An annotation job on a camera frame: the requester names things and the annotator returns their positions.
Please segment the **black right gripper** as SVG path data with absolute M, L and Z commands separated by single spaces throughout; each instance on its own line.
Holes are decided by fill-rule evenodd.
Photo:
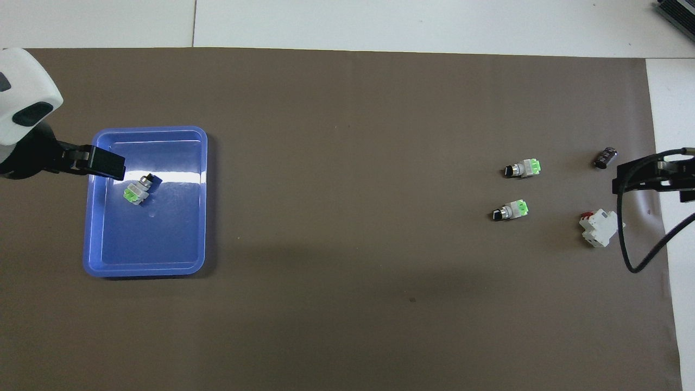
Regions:
M 668 161 L 667 157 L 653 154 L 635 159 L 616 167 L 616 177 L 611 181 L 615 195 L 630 191 L 652 190 L 677 192 L 681 203 L 694 201 L 694 153 L 676 153 L 687 159 Z

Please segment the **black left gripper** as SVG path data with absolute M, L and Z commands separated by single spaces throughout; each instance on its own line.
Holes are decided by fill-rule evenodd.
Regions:
M 10 149 L 1 164 L 1 176 L 8 180 L 25 180 L 42 171 L 124 180 L 123 156 L 89 146 L 89 170 L 80 167 L 84 163 L 83 147 L 59 141 L 47 122 L 39 122 Z

